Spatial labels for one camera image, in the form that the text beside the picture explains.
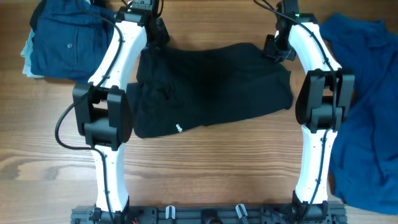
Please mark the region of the black t-shirt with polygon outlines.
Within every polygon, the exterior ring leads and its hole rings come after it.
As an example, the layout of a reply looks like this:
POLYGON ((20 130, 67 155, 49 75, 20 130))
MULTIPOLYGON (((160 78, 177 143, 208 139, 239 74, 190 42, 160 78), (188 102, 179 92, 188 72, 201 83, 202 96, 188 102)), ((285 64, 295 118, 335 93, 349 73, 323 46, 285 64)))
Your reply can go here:
POLYGON ((199 126, 288 110, 290 72, 250 43, 187 51, 142 51, 137 81, 127 86, 134 134, 156 138, 199 126))

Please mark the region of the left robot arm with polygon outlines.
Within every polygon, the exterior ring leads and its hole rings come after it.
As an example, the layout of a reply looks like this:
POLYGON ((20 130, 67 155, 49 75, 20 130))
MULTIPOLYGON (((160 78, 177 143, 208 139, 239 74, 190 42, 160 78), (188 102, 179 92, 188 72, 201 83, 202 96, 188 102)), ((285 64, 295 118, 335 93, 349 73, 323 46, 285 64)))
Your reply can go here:
POLYGON ((163 6, 163 1, 130 1, 121 7, 98 69, 73 89, 78 132, 95 160, 98 196, 93 207, 72 210, 72 223, 134 222, 124 179, 124 149, 133 129, 126 88, 146 45, 168 41, 163 6))

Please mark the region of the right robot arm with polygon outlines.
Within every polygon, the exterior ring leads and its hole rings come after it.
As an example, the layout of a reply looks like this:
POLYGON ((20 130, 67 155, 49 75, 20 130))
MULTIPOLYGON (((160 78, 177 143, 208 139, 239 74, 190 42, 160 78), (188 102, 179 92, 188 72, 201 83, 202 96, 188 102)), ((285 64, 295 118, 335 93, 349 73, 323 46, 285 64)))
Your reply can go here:
POLYGON ((341 215, 328 203, 328 172, 333 143, 348 117, 354 74, 333 58, 315 16, 301 13, 297 1, 280 1, 275 7, 261 1, 258 6, 277 18, 265 56, 276 63, 299 58, 305 72, 295 104, 303 135, 300 176, 292 203, 277 212, 285 223, 339 223, 341 215))

